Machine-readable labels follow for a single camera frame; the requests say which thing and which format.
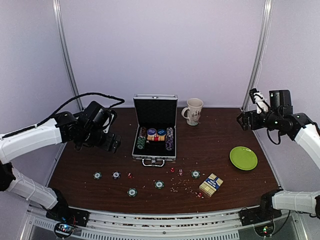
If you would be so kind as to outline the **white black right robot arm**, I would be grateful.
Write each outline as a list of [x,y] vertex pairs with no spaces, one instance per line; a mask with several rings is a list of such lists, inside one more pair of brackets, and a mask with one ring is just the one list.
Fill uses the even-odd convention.
[[[320,135],[318,124],[305,113],[294,113],[291,92],[288,89],[269,91],[269,101],[256,88],[249,91],[255,110],[244,111],[237,118],[241,128],[246,130],[277,130],[277,136],[287,135],[320,165]],[[276,210],[288,210],[320,217],[319,191],[287,191],[277,189],[261,196],[256,210],[259,220],[268,220]]]

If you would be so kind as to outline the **aluminium poker chip case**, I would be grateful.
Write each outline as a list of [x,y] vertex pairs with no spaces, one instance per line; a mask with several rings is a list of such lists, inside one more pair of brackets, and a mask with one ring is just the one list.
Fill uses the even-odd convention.
[[174,94],[136,94],[137,130],[132,158],[144,167],[161,168],[177,159],[177,106]]

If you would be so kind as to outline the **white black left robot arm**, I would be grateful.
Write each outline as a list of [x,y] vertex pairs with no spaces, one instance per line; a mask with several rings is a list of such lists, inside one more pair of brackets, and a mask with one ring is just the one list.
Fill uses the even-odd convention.
[[82,147],[98,147],[114,153],[121,144],[121,137],[109,131],[116,117],[114,110],[92,101],[79,113],[54,113],[43,123],[2,134],[0,190],[36,202],[53,218],[68,222],[73,215],[63,194],[26,177],[13,167],[11,161],[35,150],[68,142],[73,142],[78,151]]

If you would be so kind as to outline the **green poker chip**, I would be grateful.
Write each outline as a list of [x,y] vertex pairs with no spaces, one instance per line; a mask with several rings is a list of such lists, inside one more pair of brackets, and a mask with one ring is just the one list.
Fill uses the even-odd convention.
[[128,191],[127,191],[127,195],[131,198],[134,198],[136,197],[138,194],[138,191],[136,188],[129,188]]
[[191,177],[194,178],[194,179],[198,179],[200,176],[201,176],[201,173],[198,170],[193,170],[191,172]]
[[101,178],[102,178],[102,173],[101,173],[101,172],[95,172],[95,173],[93,174],[93,178],[94,178],[95,180],[101,179]]
[[157,180],[154,183],[154,186],[155,186],[156,189],[162,189],[165,186],[165,184],[164,184],[164,182],[162,180]]

